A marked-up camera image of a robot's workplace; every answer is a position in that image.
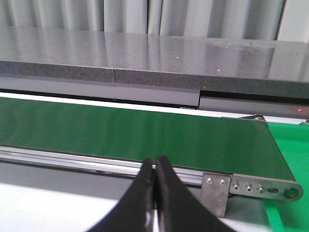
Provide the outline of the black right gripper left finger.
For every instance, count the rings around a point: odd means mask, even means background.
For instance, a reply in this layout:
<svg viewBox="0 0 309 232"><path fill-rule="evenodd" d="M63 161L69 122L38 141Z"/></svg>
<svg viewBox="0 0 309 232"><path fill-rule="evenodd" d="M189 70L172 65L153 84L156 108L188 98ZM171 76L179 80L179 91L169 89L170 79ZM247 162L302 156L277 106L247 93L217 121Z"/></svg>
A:
<svg viewBox="0 0 309 232"><path fill-rule="evenodd" d="M154 223L153 162L147 158L115 207L90 232L152 232Z"/></svg>

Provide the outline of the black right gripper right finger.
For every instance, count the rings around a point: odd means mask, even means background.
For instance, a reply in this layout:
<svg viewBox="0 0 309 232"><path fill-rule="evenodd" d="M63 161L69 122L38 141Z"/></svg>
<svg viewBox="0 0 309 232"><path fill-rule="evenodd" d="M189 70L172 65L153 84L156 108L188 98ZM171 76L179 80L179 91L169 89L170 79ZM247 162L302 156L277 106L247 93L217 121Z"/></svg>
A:
<svg viewBox="0 0 309 232"><path fill-rule="evenodd" d="M158 156L155 198L161 232L232 232L188 190L166 156Z"/></svg>

